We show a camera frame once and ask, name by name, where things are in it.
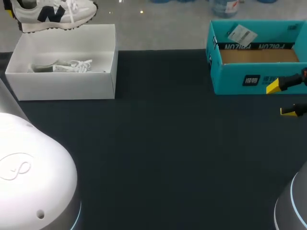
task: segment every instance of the gray floor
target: gray floor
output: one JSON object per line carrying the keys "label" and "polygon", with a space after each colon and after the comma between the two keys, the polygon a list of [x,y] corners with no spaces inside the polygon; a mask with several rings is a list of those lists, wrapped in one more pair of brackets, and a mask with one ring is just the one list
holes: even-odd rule
{"label": "gray floor", "polygon": [[[166,4],[153,4],[149,0],[97,2],[99,12],[91,23],[114,23],[120,50],[205,48],[209,21],[217,18],[206,0]],[[3,5],[0,9],[0,52],[13,51],[21,32],[17,22],[4,12]],[[235,18],[305,20],[306,9],[306,0],[278,0],[274,4],[246,0]]]}

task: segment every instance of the cardboard box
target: cardboard box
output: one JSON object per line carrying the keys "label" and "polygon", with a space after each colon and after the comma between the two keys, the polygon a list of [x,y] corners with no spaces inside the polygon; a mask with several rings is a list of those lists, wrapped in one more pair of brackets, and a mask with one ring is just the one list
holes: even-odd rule
{"label": "cardboard box", "polygon": [[[29,65],[92,59],[92,72],[28,73]],[[20,101],[114,99],[118,50],[114,25],[83,25],[22,34],[6,69]]]}
{"label": "cardboard box", "polygon": [[[248,46],[230,39],[238,25],[257,34]],[[307,68],[306,37],[304,21],[211,21],[206,55],[214,92],[265,94],[277,77],[301,74]],[[305,94],[307,87],[279,93]]]}

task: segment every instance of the small hole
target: small hole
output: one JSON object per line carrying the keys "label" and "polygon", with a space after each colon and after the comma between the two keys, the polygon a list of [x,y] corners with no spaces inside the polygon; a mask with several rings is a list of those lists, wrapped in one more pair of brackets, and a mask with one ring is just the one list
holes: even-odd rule
{"label": "small hole", "polygon": [[37,215],[37,217],[38,217],[39,219],[43,219],[43,218],[45,217],[45,213],[44,213],[43,210],[38,210],[38,211],[36,212],[36,215]]}

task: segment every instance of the new balance logo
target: new balance logo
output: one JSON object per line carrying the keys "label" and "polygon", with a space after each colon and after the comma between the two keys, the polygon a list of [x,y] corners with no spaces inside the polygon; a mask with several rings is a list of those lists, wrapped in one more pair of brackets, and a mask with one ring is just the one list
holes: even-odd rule
{"label": "new balance logo", "polygon": [[59,6],[56,13],[54,13],[54,8],[52,6],[44,6],[42,11],[39,13],[37,20],[43,23],[47,18],[49,18],[50,22],[59,23],[64,13],[65,10],[62,6]]}

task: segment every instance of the water bottle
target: water bottle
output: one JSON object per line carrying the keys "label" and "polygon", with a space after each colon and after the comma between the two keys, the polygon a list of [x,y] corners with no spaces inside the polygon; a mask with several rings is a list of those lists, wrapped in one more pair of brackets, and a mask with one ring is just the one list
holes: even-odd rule
{"label": "water bottle", "polygon": [[263,2],[263,3],[274,3],[277,0],[258,0],[258,1]]}
{"label": "water bottle", "polygon": [[239,0],[210,0],[213,13],[221,18],[235,16],[239,9]]}

